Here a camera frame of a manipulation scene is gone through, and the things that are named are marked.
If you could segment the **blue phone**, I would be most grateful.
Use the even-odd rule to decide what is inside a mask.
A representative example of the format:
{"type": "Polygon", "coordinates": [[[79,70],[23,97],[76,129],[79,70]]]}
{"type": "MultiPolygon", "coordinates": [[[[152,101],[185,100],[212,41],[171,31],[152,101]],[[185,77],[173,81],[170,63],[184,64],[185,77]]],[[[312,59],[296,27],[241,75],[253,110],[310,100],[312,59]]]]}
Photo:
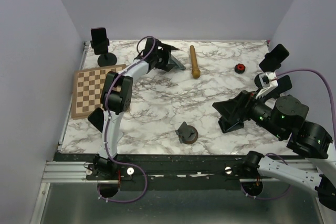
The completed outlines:
{"type": "Polygon", "coordinates": [[[239,129],[242,129],[244,127],[243,122],[236,122],[234,124],[229,124],[227,122],[224,123],[222,131],[224,133],[232,132],[232,131],[237,131],[239,129]]]}

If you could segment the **black phone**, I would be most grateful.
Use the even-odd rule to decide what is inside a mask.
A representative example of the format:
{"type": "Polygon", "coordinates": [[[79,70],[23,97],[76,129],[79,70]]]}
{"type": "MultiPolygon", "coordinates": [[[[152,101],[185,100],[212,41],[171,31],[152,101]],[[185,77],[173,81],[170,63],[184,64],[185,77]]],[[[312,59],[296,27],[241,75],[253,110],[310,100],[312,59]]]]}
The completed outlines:
{"type": "Polygon", "coordinates": [[[96,108],[89,116],[88,121],[100,132],[104,129],[104,111],[102,108],[96,108]]]}

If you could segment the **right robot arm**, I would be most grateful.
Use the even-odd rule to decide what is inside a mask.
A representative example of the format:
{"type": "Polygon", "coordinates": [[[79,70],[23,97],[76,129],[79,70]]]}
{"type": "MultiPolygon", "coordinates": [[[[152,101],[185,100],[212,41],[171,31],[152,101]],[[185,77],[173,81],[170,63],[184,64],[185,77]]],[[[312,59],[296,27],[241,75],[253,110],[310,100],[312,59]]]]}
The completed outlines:
{"type": "Polygon", "coordinates": [[[252,120],[279,141],[286,140],[287,148],[320,170],[319,173],[305,172],[249,151],[241,165],[246,177],[276,178],[310,192],[322,205],[335,210],[335,145],[323,126],[307,121],[308,106],[286,95],[269,107],[265,98],[247,91],[212,106],[221,115],[218,123],[223,133],[242,129],[245,121],[252,120]]]}

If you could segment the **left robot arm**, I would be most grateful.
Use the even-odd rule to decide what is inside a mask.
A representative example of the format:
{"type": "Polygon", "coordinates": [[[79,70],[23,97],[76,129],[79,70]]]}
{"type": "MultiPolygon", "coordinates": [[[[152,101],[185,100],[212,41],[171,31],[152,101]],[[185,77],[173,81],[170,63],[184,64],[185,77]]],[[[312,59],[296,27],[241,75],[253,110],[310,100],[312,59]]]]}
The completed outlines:
{"type": "Polygon", "coordinates": [[[101,148],[93,159],[93,167],[104,179],[112,179],[116,175],[118,162],[114,158],[123,136],[120,124],[131,104],[133,84],[153,69],[169,72],[178,67],[185,70],[184,65],[172,56],[178,48],[152,36],[143,39],[146,40],[145,47],[138,51],[133,63],[120,72],[108,72],[101,92],[102,108],[95,109],[88,117],[89,122],[102,133],[101,148]]]}

